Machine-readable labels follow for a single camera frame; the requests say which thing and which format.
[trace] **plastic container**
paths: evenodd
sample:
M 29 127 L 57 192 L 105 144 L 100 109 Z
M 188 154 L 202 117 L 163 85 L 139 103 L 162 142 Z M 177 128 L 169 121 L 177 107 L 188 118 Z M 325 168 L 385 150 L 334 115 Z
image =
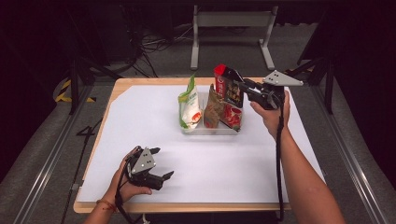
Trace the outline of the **plastic container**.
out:
M 209 92 L 198 92 L 198 97 L 200 101 L 200 108 L 202 111 L 205 110 L 207 104 L 207 97 L 209 96 Z M 181 131 L 186 135 L 237 135 L 238 132 L 234 129 L 231 129 L 223 122 L 219 121 L 218 128 L 206 128 L 204 125 L 204 116 L 202 116 L 201 120 L 199 121 L 198 125 L 195 129 L 183 129 L 180 128 Z

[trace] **red snack bag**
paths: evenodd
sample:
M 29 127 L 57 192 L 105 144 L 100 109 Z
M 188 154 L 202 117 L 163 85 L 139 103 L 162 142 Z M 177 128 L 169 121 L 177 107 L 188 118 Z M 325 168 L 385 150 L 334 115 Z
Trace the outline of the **red snack bag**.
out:
M 226 103 L 220 120 L 239 132 L 241 128 L 244 94 L 239 90 L 238 82 L 243 82 L 243 79 L 236 70 L 224 64 L 219 64 L 214 71 L 216 92 Z

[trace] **hand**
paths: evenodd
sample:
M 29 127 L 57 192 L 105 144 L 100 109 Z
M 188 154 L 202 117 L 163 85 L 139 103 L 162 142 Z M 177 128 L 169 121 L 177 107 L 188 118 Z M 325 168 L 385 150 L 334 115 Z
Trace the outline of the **hand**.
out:
M 276 130 L 279 123 L 280 109 L 277 110 L 265 110 L 256 102 L 250 102 L 251 107 L 262 116 L 262 121 L 268 129 L 268 133 L 276 139 Z M 284 116 L 284 128 L 288 128 L 289 116 L 290 116 L 290 95 L 288 91 L 285 91 L 285 104 L 283 108 Z
M 116 173 L 113 175 L 113 178 L 111 179 L 110 186 L 108 187 L 107 192 L 105 193 L 103 199 L 107 200 L 108 202 L 111 202 L 115 204 L 115 195 L 117 191 L 117 185 L 119 184 L 120 176 L 122 173 L 122 169 L 125 165 L 126 159 L 130 156 L 135 154 L 137 151 L 136 148 L 132 150 L 130 153 L 128 153 L 123 159 L 120 164 L 119 169 L 116 171 Z M 120 188 L 120 195 L 122 197 L 122 201 L 128 202 L 133 196 L 138 195 L 138 194 L 148 194 L 150 195 L 152 193 L 150 188 L 147 187 L 138 187 L 135 186 L 131 183 L 128 182 L 128 179 L 125 175 L 122 175 L 122 181 L 121 184 L 125 183 L 121 188 Z

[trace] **tape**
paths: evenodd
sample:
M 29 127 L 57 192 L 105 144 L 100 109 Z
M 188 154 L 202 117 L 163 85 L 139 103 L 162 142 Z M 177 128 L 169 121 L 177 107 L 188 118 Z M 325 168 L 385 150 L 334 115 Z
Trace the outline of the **tape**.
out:
M 70 79 L 70 77 L 68 77 L 64 81 L 64 84 L 62 85 L 62 88 L 59 91 L 58 96 L 55 99 L 55 102 L 68 102 L 68 103 L 72 102 L 72 98 L 71 97 L 65 97 L 64 96 L 66 91 L 67 91 L 67 88 L 69 88 L 71 83 L 72 83 L 72 80 Z M 95 103 L 95 102 L 96 102 L 96 97 L 88 97 L 87 98 L 87 103 Z

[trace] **green snack bag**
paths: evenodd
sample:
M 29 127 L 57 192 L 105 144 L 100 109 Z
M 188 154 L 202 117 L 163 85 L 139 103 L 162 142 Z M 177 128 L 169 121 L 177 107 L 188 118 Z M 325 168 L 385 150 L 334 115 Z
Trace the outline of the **green snack bag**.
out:
M 195 86 L 195 75 L 190 77 L 187 90 L 178 97 L 178 118 L 185 132 L 192 131 L 198 125 L 202 116 L 199 106 L 198 90 Z

